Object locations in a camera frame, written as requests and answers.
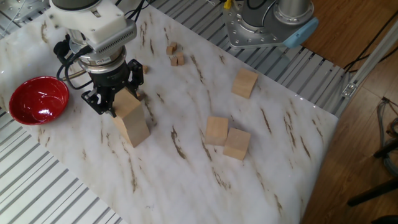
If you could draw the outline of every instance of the blue bracket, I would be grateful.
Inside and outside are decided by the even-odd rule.
[[[319,21],[316,17],[308,21],[298,31],[292,34],[284,41],[284,45],[288,48],[295,48],[307,40],[317,29]]]

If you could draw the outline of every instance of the white marble surface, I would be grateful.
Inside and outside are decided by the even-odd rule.
[[[250,100],[232,94],[238,70],[252,69],[153,7],[137,26],[127,59],[150,67],[141,86],[148,139],[128,145],[110,116],[81,100],[84,90],[71,90],[58,120],[25,128],[128,223],[299,223],[337,118],[264,75]],[[55,76],[52,50],[64,35],[41,16],[0,41],[1,107],[22,82]],[[186,65],[170,66],[171,41]],[[208,116],[251,133],[243,162],[204,145]]]

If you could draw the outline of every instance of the wooden floor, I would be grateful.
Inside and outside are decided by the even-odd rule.
[[[369,74],[338,123],[302,224],[370,223],[384,215],[398,215],[398,190],[356,207],[349,198],[392,179],[381,159],[376,107],[383,96],[398,103],[398,54]],[[385,125],[397,115],[386,107]],[[392,159],[398,164],[398,154]]]
[[[354,60],[398,10],[398,1],[395,0],[312,2],[314,15],[320,24],[303,46],[341,67]],[[381,39],[375,42],[369,52],[373,51]]]

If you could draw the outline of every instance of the wooden block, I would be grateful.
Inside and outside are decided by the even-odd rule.
[[[170,44],[170,46],[173,47],[173,51],[176,51],[176,49],[177,49],[177,43],[176,42],[172,42]]]
[[[178,65],[184,65],[185,64],[184,56],[177,57],[177,63]]]
[[[177,62],[178,62],[178,60],[177,60],[177,58],[176,57],[172,57],[171,58],[171,63],[172,63],[172,66],[177,66]]]
[[[228,135],[228,118],[208,117],[205,144],[224,146]]]
[[[241,68],[235,78],[232,92],[249,99],[258,76],[257,73]]]
[[[243,160],[248,151],[249,141],[250,133],[231,128],[229,129],[223,154]]]
[[[146,73],[148,72],[148,66],[143,65],[143,66],[142,66],[142,72],[143,72],[144,74],[146,74]]]
[[[141,102],[127,88],[116,94],[113,108],[116,113],[113,122],[128,143],[136,147],[149,137]]]
[[[173,55],[173,53],[174,53],[173,47],[172,46],[168,46],[167,49],[166,49],[166,54],[167,55]]]

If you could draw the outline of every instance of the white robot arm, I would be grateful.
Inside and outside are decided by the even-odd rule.
[[[143,3],[141,0],[134,15],[139,15]],[[98,114],[110,113],[115,117],[112,107],[115,94],[127,87],[136,95],[138,86],[144,83],[142,65],[136,60],[125,61],[124,44],[136,37],[136,23],[125,19],[124,13],[110,0],[50,0],[50,5],[46,15],[54,27],[68,30],[66,40],[54,48],[62,63],[57,78],[65,79],[76,90],[93,83],[93,90],[81,97]],[[89,83],[72,85],[68,69],[74,62],[90,75]]]

